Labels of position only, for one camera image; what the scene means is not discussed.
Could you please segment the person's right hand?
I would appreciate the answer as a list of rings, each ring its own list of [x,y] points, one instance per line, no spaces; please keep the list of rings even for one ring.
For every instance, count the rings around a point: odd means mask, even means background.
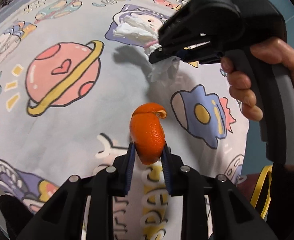
[[[251,46],[250,53],[256,59],[267,64],[282,64],[290,71],[294,86],[294,49],[279,38],[271,38],[265,42]],[[245,72],[236,67],[236,61],[223,57],[221,66],[227,73],[227,80],[231,85],[230,95],[243,104],[243,115],[254,121],[263,119],[262,109],[257,105],[257,96],[251,89],[252,82]]]

